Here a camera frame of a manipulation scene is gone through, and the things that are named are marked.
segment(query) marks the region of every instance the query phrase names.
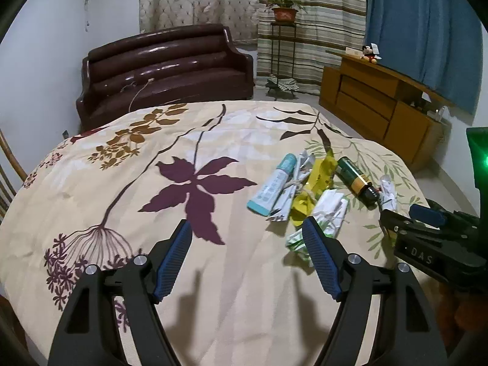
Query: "plant pot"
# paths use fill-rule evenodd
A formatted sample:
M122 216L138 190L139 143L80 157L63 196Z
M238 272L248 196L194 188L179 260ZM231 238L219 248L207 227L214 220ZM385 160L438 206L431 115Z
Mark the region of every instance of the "plant pot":
M298 11L294 8L273 8L273 12L277 22L293 23Z

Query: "metal plant stand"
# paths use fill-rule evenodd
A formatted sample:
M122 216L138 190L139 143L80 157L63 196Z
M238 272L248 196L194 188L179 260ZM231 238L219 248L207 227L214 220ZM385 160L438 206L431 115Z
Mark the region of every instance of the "metal plant stand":
M273 68L274 68L274 41L275 41L275 27L278 27L278 55L276 58L276 73L274 73ZM291 22L272 22L271 23L271 77L276 76L276 82L274 82L272 79L268 79L266 87L269 88L269 91L274 90L274 92L277 91L289 91L295 97L295 94L293 93L294 90L296 89L287 89L286 84L281 84L279 86L278 82L280 81L280 60L281 60L281 28L282 27L292 27L294 28L294 35L293 35L293 55L292 55L292 61L291 61L291 78L293 78L293 73L295 70L295 47L296 47L296 39L297 39L297 25L296 23L291 23Z

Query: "yellow plastic wrapper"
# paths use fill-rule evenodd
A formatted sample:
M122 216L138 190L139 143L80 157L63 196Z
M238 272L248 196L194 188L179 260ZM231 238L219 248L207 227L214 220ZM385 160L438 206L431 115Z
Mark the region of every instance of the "yellow plastic wrapper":
M332 176L336 167L337 161L331 150L327 152L324 159L315 160L307 183L291 204L290 220L295 227L301 225L305 218L310 216L322 193L332 187Z

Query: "drawer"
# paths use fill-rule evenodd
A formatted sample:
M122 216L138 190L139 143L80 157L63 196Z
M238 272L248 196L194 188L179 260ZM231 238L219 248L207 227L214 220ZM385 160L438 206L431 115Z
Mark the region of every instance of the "drawer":
M366 104L387 120L393 115L397 102L362 82L343 76L341 91Z
M383 139L388 121L378 113L343 92L339 92L337 95L337 108L345 112L368 132L363 134L358 128L358 132L364 137L373 137L373 140Z
M384 146L411 164L430 125L430 119L418 110L399 102L391 119Z
M358 81L383 92L385 95L395 98L400 82L399 79L375 69L375 65L373 64L371 66L372 67L369 67L369 65L364 63L342 59L341 74L355 78Z

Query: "wooden cabinet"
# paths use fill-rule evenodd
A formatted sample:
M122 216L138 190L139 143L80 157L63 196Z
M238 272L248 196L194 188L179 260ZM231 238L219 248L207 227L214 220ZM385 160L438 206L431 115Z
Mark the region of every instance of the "wooden cabinet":
M320 104L416 171L427 164L442 137L440 122L409 105L426 91L432 98L432 91L409 77L343 56L340 69L324 68Z

